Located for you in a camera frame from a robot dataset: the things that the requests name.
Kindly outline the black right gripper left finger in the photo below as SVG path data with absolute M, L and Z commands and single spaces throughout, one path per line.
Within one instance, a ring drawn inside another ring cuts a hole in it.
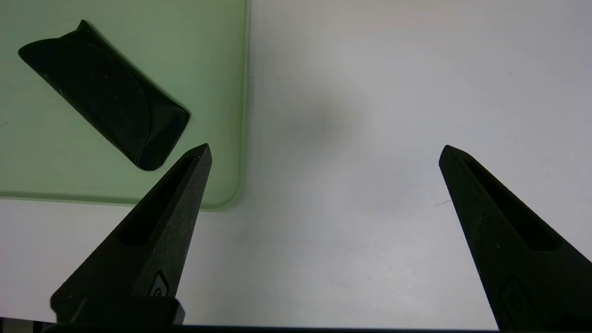
M 188 150 L 53 293 L 58 324 L 182 324 L 176 299 L 213 158 Z

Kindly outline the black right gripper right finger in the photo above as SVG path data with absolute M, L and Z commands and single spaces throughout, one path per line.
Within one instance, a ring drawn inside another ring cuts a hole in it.
M 590 260 L 467 152 L 438 166 L 498 329 L 590 331 Z

